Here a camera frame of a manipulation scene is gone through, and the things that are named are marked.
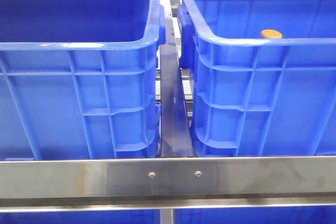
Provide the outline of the yellow push button raised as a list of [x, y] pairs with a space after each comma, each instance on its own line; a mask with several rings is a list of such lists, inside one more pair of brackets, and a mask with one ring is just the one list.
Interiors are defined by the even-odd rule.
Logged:
[[263, 38], [268, 39], [280, 39], [283, 37], [280, 31], [274, 29], [264, 29], [260, 32], [260, 34]]

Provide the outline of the blue source bin with buttons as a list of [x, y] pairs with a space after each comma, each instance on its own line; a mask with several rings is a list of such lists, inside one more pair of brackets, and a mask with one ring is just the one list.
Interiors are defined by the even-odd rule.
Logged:
[[1, 0], [1, 160], [151, 158], [160, 0]]

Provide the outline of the steel centre divider bar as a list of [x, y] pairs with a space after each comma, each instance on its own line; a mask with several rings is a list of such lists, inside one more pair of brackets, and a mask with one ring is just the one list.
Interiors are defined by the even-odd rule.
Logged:
[[194, 155], [179, 67], [171, 0], [164, 8], [166, 43], [160, 46], [161, 154], [163, 157]]

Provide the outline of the blue destination bin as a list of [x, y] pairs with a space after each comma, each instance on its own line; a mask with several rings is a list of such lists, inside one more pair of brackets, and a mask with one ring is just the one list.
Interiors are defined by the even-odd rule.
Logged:
[[335, 0], [182, 1], [196, 155], [334, 155]]

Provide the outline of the lower blue bin left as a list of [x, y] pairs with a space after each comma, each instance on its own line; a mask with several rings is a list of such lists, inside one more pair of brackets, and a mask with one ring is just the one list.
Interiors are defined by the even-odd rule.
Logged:
[[160, 223], [160, 211], [6, 212], [1, 223]]

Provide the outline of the lower blue bin right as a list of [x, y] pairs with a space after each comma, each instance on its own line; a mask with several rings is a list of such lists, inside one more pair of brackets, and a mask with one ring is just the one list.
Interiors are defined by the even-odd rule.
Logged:
[[178, 209], [175, 223], [335, 223], [335, 206]]

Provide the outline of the steel front rail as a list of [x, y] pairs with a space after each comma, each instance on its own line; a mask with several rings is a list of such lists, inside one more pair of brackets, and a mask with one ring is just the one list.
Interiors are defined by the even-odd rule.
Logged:
[[335, 157], [1, 163], [1, 211], [327, 206]]

